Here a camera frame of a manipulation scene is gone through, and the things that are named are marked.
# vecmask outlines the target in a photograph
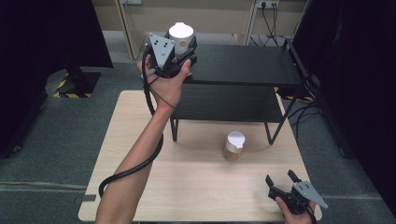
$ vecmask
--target white cup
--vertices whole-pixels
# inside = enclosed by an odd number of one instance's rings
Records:
[[[194,36],[194,30],[184,22],[177,22],[169,29],[169,37],[175,41],[175,54],[180,55],[189,48]]]
[[[237,161],[245,143],[245,136],[240,132],[228,134],[224,149],[224,158],[227,161]]]

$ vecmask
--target forearm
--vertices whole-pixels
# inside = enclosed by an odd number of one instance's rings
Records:
[[[172,110],[157,110],[115,174],[145,161],[154,153]],[[139,172],[110,183],[99,204],[97,223],[131,223],[149,178],[151,164]]]

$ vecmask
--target handheld controller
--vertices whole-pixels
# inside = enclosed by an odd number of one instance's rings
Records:
[[[269,175],[265,177],[265,182],[268,187],[270,187],[268,193],[269,198],[273,200],[275,200],[276,197],[281,198],[288,206],[290,212],[294,215],[300,215],[304,211],[307,211],[309,201],[313,201],[323,208],[328,208],[328,205],[323,201],[310,182],[302,181],[292,170],[288,171],[288,176],[294,182],[291,192],[285,192],[276,188],[271,177]]]
[[[189,48],[181,55],[175,55],[175,41],[169,38],[169,32],[165,36],[149,34],[150,44],[147,44],[148,53],[151,54],[151,67],[159,77],[175,77],[183,63],[188,59],[191,65],[197,63],[195,49],[197,42],[193,36]]]

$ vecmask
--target wooden table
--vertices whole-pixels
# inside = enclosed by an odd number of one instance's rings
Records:
[[[94,221],[99,184],[114,173],[149,119],[142,91],[121,93],[86,191],[96,197],[82,203],[81,220]],[[292,184],[289,169],[308,179],[288,122],[273,145],[262,135],[262,123],[181,120],[179,126],[183,132],[177,142],[169,124],[164,130],[163,150],[153,164],[135,221],[283,220],[276,202],[267,196],[265,176],[285,191]],[[236,162],[222,156],[231,131],[242,132],[247,139]],[[316,217],[321,218],[318,207]]]

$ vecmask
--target table top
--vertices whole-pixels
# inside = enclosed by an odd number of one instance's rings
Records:
[[[198,45],[198,62],[186,83],[298,87],[301,79],[287,48]]]
[[[82,203],[81,220],[95,219],[99,184],[114,173],[149,119],[142,91],[121,93],[86,191],[96,198]],[[276,125],[269,124],[270,129]],[[246,137],[236,162],[222,155],[232,131]],[[280,221],[276,202],[268,198],[266,175],[285,191],[292,185],[289,169],[308,179],[288,123],[273,145],[262,123],[181,120],[177,142],[169,124],[163,134],[163,150],[153,163],[135,221]],[[321,218],[318,207],[316,217]]]

